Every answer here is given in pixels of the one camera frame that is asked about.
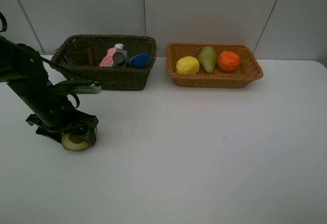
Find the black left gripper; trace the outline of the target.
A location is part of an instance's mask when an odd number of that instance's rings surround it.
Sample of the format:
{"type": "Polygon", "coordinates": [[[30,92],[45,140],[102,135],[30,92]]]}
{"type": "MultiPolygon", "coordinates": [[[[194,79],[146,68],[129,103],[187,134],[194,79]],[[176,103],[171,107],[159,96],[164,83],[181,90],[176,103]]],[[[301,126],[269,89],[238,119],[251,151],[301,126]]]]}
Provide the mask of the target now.
{"type": "Polygon", "coordinates": [[[62,133],[76,133],[87,146],[94,146],[97,141],[99,120],[94,115],[81,112],[69,105],[46,108],[44,105],[28,104],[33,112],[26,122],[36,126],[36,134],[61,144],[62,133]]]}

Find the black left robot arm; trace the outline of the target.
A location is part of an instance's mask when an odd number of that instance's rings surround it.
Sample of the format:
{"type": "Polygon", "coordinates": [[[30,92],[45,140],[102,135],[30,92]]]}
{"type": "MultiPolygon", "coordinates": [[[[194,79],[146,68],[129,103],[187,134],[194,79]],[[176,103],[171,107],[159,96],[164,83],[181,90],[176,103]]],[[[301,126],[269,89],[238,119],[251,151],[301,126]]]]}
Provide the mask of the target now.
{"type": "Polygon", "coordinates": [[[79,137],[87,145],[96,143],[98,118],[77,110],[68,99],[96,82],[81,80],[62,81],[53,85],[44,63],[47,59],[24,44],[14,44],[1,37],[1,82],[7,83],[33,111],[26,122],[37,126],[36,134],[58,143],[64,135],[79,137]]]}

